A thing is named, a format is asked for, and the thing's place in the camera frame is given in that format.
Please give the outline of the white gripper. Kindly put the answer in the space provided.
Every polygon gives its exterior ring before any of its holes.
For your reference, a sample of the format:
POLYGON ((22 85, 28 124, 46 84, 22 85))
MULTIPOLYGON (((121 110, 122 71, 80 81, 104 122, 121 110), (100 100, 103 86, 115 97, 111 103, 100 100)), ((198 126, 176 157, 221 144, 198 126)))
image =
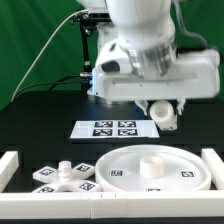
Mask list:
POLYGON ((91 94, 108 101, 135 101, 145 116, 147 101, 177 100, 183 114, 186 99, 213 98, 220 90, 220 54, 215 49, 179 54, 158 79, 143 79, 133 74, 94 72, 91 94))

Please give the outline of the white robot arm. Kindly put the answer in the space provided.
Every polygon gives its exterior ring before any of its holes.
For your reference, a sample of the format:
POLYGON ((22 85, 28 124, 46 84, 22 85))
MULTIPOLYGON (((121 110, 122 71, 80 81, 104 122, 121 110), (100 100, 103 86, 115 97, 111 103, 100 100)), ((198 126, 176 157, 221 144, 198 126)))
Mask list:
POLYGON ((177 52, 170 8, 178 0, 77 0, 89 16, 105 14, 90 96, 109 103, 212 98, 220 89, 221 55, 209 47, 177 52))

